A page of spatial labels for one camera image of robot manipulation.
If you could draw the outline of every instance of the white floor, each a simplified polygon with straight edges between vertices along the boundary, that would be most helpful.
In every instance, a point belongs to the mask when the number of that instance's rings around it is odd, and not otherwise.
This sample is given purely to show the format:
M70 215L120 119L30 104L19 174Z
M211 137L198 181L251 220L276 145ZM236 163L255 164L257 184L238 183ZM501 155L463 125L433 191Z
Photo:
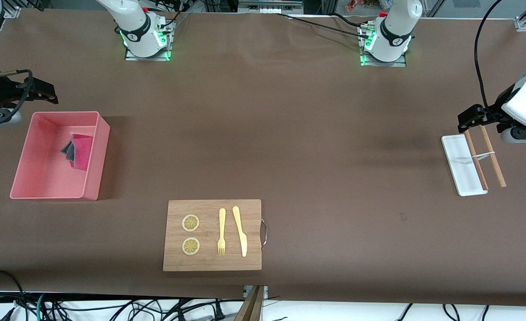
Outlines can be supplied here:
M194 300L188 305L208 302L212 300ZM74 309L88 309L122 305L127 301L72 301L64 303L64 307ZM168 310L176 300L161 300L163 310ZM265 301L263 308L263 321L276 321L283 317L285 321L396 321L402 314L407 304L404 303L342 303L342 302L313 302L313 301ZM13 304L0 303L0 319L11 309ZM236 313L241 302L222 303L222 312L225 315ZM483 305L456 305L461 321L481 321ZM99 311L70 311L69 317L73 321L107 321L117 309ZM125 309L117 321L128 320L130 309ZM213 315L209 306L190 311L185 314L187 321L204 320L203 317ZM29 319L35 321L35 315L29 314ZM18 308L12 316L12 321L24 321L25 311ZM486 321L526 321L526 307L492 306L486 316ZM139 313L134 321L153 321L151 315ZM441 305L415 304L412 306L404 321L450 321L442 310Z

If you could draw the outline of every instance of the brown table surface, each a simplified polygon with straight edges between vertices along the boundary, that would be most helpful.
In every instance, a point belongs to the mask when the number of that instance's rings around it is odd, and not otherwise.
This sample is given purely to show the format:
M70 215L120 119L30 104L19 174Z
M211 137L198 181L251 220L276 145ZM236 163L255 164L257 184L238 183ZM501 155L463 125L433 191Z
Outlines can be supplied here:
M421 20L408 67L377 68L360 66L352 36L193 14L171 62L125 62L107 12L23 10L0 34L0 70L32 69L61 103L27 103L0 129L0 268L30 291L238 297L268 284L281 299L526 305L526 144L489 127L508 187L485 160L491 191L462 198L440 142L481 101L478 24ZM492 102L526 71L526 34L489 21L480 49ZM110 124L100 201L9 199L40 110ZM263 270L162 272L170 199L262 199Z

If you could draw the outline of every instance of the lemon slice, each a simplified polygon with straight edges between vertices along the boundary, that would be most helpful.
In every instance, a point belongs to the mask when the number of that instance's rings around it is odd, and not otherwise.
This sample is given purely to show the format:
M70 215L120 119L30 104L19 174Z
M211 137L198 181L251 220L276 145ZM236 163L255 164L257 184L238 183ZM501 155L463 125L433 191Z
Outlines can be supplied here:
M196 215L186 215L182 220L182 227L188 232L195 231L198 226L200 226L200 219Z
M200 250L200 241L196 238L187 238L182 243L182 251L188 255L194 255Z

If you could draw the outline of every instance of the yellow plastic fork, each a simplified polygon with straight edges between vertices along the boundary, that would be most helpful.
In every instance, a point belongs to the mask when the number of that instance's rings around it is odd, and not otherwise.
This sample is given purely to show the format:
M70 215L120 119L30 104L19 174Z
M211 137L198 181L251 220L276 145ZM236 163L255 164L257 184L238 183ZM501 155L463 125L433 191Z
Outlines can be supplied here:
M226 240L224 240L224 230L226 229L226 209L220 209L220 239L218 240L218 255L226 254Z

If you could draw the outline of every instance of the wooden chopstick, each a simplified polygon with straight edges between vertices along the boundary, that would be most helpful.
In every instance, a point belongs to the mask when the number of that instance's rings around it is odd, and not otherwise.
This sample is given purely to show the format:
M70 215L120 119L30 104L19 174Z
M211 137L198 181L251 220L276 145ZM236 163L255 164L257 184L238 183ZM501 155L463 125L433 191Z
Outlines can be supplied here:
M495 175L497 176L499 185L501 185L501 187L507 187L505 177L503 177L503 172L501 172L501 167L499 166L499 162L497 161L497 155L495 155L495 152L493 151L493 145L491 144L491 140L489 140L489 134L487 134L487 129L485 129L485 127L481 125L479 125L479 128L481 129L481 134L483 135L483 139L485 140L485 145L487 145L487 152L491 153L489 154L489 157L491 158L491 163L493 163L493 170L495 170Z
M483 169L481 168L481 164L479 163L479 160L477 159L477 157L473 157L477 155L477 153L475 152L475 146L473 146L473 140L471 140L469 130L465 130L465 132L463 132L463 135L465 135L465 139L467 140L467 144L469 145L469 152L471 152L471 159L473 159L473 164L475 165L475 168L477 169L477 175L479 175L479 180L481 181L481 187L483 187L485 191L488 191L489 186L487 186L487 181L485 180L485 175L483 174Z

